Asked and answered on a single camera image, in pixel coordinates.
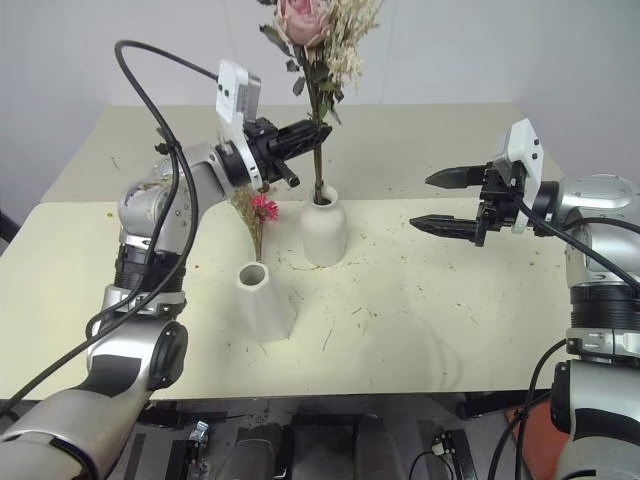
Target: small white vase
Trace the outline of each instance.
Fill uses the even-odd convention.
[[[238,271],[236,299],[242,319],[258,342],[289,337],[296,311],[265,264],[249,262]]]
[[[300,214],[300,230],[304,255],[307,260],[320,267],[328,267],[340,261],[347,245],[347,215],[338,201],[335,188],[324,185],[322,196],[329,200],[327,205],[310,201]]]

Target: orange object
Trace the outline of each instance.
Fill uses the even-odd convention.
[[[569,435],[562,433],[551,422],[551,402],[535,407],[529,414],[524,439],[524,461],[533,480],[551,480],[558,464],[558,458],[567,443]],[[515,410],[506,413],[509,420]]]

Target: robotic arm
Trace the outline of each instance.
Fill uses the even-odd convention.
[[[556,478],[637,479],[640,472],[640,189],[613,175],[542,182],[543,151],[529,120],[501,137],[492,162],[440,171],[426,182],[443,188],[481,185],[475,220],[414,218],[416,228],[482,246],[487,231],[534,227],[523,206],[589,246],[636,282],[621,278],[574,246],[566,249],[571,293],[567,352],[551,394],[554,425],[571,436]]]
[[[267,119],[256,118],[259,92],[257,77],[230,62],[221,63],[216,110],[230,140],[185,150],[199,215],[193,218],[189,211],[182,172],[150,265],[144,259],[173,179],[169,158],[126,189],[118,203],[122,229],[116,274],[105,289],[103,309],[127,299],[136,287],[139,293],[88,333],[95,335],[143,301],[177,264],[191,222],[199,222],[209,208],[230,198],[235,187],[251,183],[260,188],[281,178],[292,187],[299,184],[285,160],[313,150],[331,128],[303,120],[278,129]],[[187,330],[176,317],[186,305],[184,275],[184,268],[178,270],[133,318],[89,349],[84,382],[38,403],[0,435],[0,478],[109,475],[150,396],[172,385],[182,373]]]

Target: table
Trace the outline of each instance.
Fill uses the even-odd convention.
[[[479,118],[489,118],[479,127],[484,136],[485,130],[499,132],[505,122],[508,126],[518,119],[510,105],[488,106],[484,115],[481,107],[356,107],[347,108],[343,117],[371,126],[369,133],[382,128],[371,118],[409,118],[410,125],[398,129],[403,142],[415,135],[414,120],[434,125],[415,139],[418,147],[414,142],[399,151],[401,143],[396,143],[382,153],[393,151],[402,158],[409,148],[427,149],[433,154],[429,169],[435,171],[487,160],[458,162],[458,157],[476,152],[484,139],[471,136],[451,146],[449,124],[468,128]],[[271,109],[272,119],[299,118],[295,109],[293,114],[286,108]],[[45,203],[33,210],[0,257],[0,319],[3,337],[10,339],[0,350],[0,362],[11,366],[0,378],[0,398],[9,397],[82,341],[85,322],[99,309],[103,289],[113,279],[117,253],[115,200],[127,183],[148,172],[154,159],[149,146],[157,140],[145,115],[137,107],[107,109],[43,198]],[[167,116],[178,133],[184,131],[185,145],[205,133],[203,127],[197,132],[191,127],[215,118],[210,109],[193,107],[169,109]],[[446,119],[444,126],[434,118]],[[352,142],[361,141],[360,134],[350,129],[348,140],[327,151],[351,148]],[[487,142],[489,152],[493,141],[492,136]],[[371,145],[380,147],[376,142]],[[448,156],[433,153],[447,146]],[[545,176],[561,175],[555,162],[546,160]],[[306,167],[300,167],[308,184]],[[328,168],[334,172],[333,165]],[[335,166],[335,171],[346,174],[344,168]],[[387,187],[382,187],[395,182],[398,172],[392,169],[384,178],[373,175],[370,185],[353,186],[346,196],[368,198],[374,187],[385,192]],[[330,268],[305,261],[296,228],[302,202],[291,200],[299,195],[295,191],[279,188],[282,214],[265,232],[265,263],[288,289],[298,318],[288,340],[270,344],[253,341],[238,322],[233,283],[253,252],[246,228],[230,205],[207,212],[188,261],[184,289],[189,303],[179,319],[190,333],[185,371],[180,381],[154,398],[526,388],[538,357],[564,336],[569,324],[564,245],[531,232],[515,236],[504,231],[490,233],[486,246],[479,249],[470,242],[419,232],[408,223],[414,216],[447,213],[472,218],[477,206],[477,192],[469,190],[457,192],[466,198],[401,198],[422,192],[422,176],[416,182],[416,175],[407,179],[405,172],[397,180],[405,190],[388,187],[392,191],[385,196],[390,198],[344,201],[347,253]],[[427,192],[432,197],[440,193]],[[552,358],[550,365],[562,356]],[[552,372],[551,366],[545,369],[541,387],[550,385]],[[73,386],[85,373],[84,358],[77,358],[28,398],[41,399]]]

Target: pink flower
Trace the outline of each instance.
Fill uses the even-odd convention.
[[[330,0],[278,0],[276,27],[284,40],[315,47],[329,35],[332,14]]]
[[[251,199],[251,206],[256,211],[256,216],[260,218],[260,223],[278,219],[278,205],[273,200],[267,201],[267,196],[262,193]]]

